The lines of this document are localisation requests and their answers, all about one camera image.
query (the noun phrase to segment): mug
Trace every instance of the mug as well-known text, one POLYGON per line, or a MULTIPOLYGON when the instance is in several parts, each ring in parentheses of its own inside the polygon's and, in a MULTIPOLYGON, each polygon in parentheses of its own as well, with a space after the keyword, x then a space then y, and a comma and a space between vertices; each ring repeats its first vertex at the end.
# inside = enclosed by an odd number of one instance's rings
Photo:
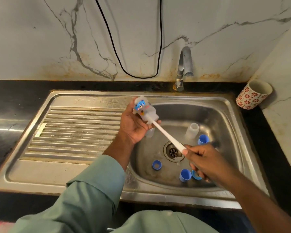
POLYGON ((253 109, 260 104, 273 88, 267 82, 255 79, 250 81, 236 98, 236 104, 246 110, 253 109))

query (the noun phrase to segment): green shirt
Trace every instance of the green shirt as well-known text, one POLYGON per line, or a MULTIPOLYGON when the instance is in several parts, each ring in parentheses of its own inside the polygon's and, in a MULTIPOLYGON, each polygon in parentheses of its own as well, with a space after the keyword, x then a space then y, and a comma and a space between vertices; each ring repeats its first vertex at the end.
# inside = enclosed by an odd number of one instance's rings
MULTIPOLYGON (((17 220, 12 232, 91 233, 105 232, 119 204, 125 173, 108 155, 101 155, 67 183, 66 190, 49 209, 17 220)), ((115 233, 217 232, 201 220, 181 212, 140 211, 115 233)))

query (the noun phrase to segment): drain strainer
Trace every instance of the drain strainer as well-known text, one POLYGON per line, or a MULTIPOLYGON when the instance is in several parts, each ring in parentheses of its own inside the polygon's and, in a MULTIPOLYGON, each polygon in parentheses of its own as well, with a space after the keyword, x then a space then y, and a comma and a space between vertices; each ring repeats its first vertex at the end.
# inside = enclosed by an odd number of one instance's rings
POLYGON ((171 162, 176 162, 174 158, 182 158, 180 161, 184 159, 184 156, 182 153, 171 143, 171 141, 168 141, 163 148, 163 152, 165 157, 171 161, 171 162))

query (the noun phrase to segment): black countertop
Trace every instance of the black countertop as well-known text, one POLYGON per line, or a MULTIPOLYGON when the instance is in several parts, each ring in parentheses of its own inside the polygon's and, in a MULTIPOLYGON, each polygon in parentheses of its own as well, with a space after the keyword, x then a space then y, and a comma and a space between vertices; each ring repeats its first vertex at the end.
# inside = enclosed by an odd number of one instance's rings
MULTIPOLYGON (((186 92, 233 93, 245 83, 184 83, 186 92)), ((172 91, 170 82, 87 82, 87 81, 9 81, 0 80, 0 166, 15 146, 22 132, 48 96, 50 90, 89 91, 172 91)), ((291 215, 291 166, 281 150, 259 107, 240 109, 248 134, 256 148, 258 161, 266 176, 269 190, 278 205, 291 215)), ((0 192, 0 220, 15 221, 53 205, 58 196, 0 192)), ((190 207, 167 207, 120 202, 111 224, 120 226, 130 215, 145 209, 170 209, 189 213, 212 225, 219 232, 252 232, 252 227, 240 211, 211 210, 190 207)))

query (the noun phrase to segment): chrome faucet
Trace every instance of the chrome faucet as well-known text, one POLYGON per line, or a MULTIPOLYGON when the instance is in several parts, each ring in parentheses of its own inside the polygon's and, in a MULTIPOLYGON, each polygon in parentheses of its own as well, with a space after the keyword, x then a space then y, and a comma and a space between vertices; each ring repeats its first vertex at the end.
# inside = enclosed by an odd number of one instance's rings
POLYGON ((188 46, 183 47, 180 54, 176 83, 173 86, 173 89, 177 92, 181 92, 184 89, 183 76, 193 76, 192 55, 191 49, 188 46))

